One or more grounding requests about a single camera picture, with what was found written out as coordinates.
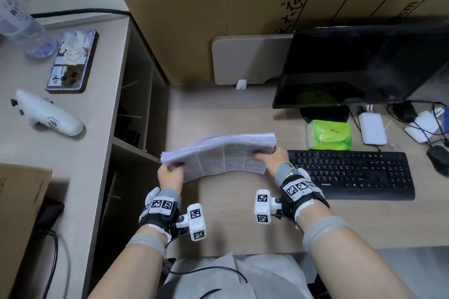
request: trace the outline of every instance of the green tissue package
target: green tissue package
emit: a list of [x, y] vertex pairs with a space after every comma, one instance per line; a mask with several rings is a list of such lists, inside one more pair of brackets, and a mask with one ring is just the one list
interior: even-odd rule
[[349, 150], [352, 147], [348, 123], [313, 120], [307, 125], [307, 148], [318, 150]]

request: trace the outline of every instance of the monitor screen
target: monitor screen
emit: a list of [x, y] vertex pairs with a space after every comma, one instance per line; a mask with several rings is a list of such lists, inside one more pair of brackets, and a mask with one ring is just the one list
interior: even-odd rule
[[448, 62], [448, 25], [296, 32], [273, 108], [400, 102]]

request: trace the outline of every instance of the person's right arm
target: person's right arm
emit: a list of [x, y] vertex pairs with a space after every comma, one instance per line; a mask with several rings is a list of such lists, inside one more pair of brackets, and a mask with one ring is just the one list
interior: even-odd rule
[[[279, 165], [289, 161], [287, 150], [277, 147], [273, 154], [254, 154], [275, 176]], [[297, 222], [306, 233], [326, 217], [337, 216], [315, 201], [303, 209]], [[310, 248], [320, 277], [333, 299], [415, 298], [390, 266], [356, 232], [340, 226], [322, 235]]]

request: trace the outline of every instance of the forearm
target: forearm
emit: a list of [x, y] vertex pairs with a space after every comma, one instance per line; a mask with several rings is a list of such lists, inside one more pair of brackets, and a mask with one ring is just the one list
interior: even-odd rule
[[[297, 222], [306, 233], [314, 223], [332, 216], [336, 216], [333, 211], [315, 201], [301, 211]], [[310, 253], [333, 299], [414, 298], [390, 266], [347, 226], [325, 233]]]
[[[162, 244], [167, 238], [143, 226], [138, 233], [155, 234]], [[98, 282], [89, 299], [149, 299], [154, 297], [161, 274], [162, 257], [154, 248], [132, 243], [120, 253]]]

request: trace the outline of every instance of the computer mouse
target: computer mouse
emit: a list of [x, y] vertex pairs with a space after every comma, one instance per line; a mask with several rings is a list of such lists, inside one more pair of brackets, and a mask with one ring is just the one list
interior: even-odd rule
[[431, 146], [427, 151], [433, 167], [441, 175], [449, 176], [449, 151], [442, 146]]

